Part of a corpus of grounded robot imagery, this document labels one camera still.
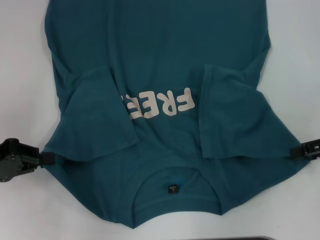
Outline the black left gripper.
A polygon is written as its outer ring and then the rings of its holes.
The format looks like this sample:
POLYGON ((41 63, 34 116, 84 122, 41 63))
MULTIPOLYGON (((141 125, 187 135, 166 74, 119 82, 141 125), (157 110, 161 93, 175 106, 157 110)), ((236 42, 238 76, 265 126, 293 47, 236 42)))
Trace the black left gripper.
POLYGON ((17 138, 8 138, 0 144, 0 182, 5 183, 14 177, 31 173, 38 167, 54 165, 53 152, 40 153, 39 148, 21 145, 21 155, 18 147, 20 141, 17 138))

